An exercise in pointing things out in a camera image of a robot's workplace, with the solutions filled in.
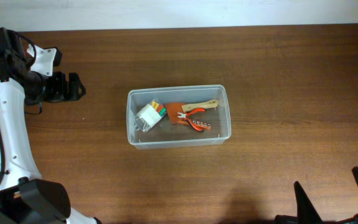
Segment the red scraper with wooden handle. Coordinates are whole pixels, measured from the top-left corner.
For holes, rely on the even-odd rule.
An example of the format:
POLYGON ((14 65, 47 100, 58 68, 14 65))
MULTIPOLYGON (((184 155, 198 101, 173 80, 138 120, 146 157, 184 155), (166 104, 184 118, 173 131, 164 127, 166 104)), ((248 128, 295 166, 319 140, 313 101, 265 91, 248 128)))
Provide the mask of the red scraper with wooden handle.
POLYGON ((188 124, 185 118, 199 112, 205 112, 206 109, 216 108, 219 104, 218 100, 209 100, 201 103, 167 103, 168 117, 173 124, 188 124))

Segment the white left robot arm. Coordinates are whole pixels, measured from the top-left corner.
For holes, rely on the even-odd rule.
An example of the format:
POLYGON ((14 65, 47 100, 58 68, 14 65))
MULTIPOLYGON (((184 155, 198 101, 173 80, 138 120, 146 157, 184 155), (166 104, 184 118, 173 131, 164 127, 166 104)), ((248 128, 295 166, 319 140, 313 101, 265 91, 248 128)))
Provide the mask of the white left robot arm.
POLYGON ((76 211, 62 184, 43 180, 30 149, 25 107, 77 101, 86 90, 78 74, 55 70, 56 48, 42 49, 0 28, 0 223, 97 223, 76 211))

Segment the clear case of coloured bits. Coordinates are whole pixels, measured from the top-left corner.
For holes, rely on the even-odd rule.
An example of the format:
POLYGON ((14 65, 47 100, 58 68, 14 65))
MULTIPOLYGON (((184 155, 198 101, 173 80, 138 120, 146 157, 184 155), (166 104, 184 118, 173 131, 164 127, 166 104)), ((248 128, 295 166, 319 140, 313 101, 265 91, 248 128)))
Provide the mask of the clear case of coloured bits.
POLYGON ((154 99, 149 101, 135 116, 135 129, 149 132, 167 114, 164 104, 154 99))

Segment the clear plastic container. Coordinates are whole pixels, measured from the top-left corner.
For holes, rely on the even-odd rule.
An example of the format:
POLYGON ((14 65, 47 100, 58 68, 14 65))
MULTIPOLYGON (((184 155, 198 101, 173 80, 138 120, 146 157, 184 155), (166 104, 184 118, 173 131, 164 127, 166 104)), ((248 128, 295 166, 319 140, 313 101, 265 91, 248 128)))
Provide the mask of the clear plastic container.
POLYGON ((222 85, 176 86, 132 90, 127 98, 127 138, 137 149, 188 147, 222 144, 231 137, 231 117, 226 90, 222 85), (168 114, 149 132, 135 129, 135 116, 149 101, 162 104, 201 103, 218 100, 216 108, 206 109, 195 117, 209 123, 210 130, 199 133, 185 124, 171 123, 168 114))

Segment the red handled pliers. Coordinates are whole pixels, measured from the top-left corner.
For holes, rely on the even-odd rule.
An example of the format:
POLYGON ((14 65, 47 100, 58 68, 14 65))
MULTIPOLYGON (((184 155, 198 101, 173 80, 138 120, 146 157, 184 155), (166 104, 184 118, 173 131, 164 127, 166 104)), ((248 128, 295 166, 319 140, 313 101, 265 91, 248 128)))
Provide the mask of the red handled pliers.
POLYGON ((186 124, 188 124, 190 126, 191 129, 193 129, 194 131, 197 131, 199 133, 203 133, 204 132, 204 125, 201 124, 200 121, 196 120, 195 117, 201 113, 204 113, 206 110, 203 108, 195 108, 191 111, 188 112, 177 112, 177 117, 185 122, 186 124))

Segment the orange socket rail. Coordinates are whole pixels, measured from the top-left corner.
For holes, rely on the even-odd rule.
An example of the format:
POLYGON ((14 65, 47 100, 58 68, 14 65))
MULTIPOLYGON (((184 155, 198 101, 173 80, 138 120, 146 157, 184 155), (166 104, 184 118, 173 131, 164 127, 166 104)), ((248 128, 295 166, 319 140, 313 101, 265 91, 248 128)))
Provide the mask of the orange socket rail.
POLYGON ((193 119, 189 119, 189 118, 179 120, 179 123, 188 125, 191 129, 198 131, 198 132, 203 132, 204 130, 211 129, 211 125, 209 123, 205 123, 205 122, 201 122, 201 121, 197 121, 197 120, 193 120, 193 119))

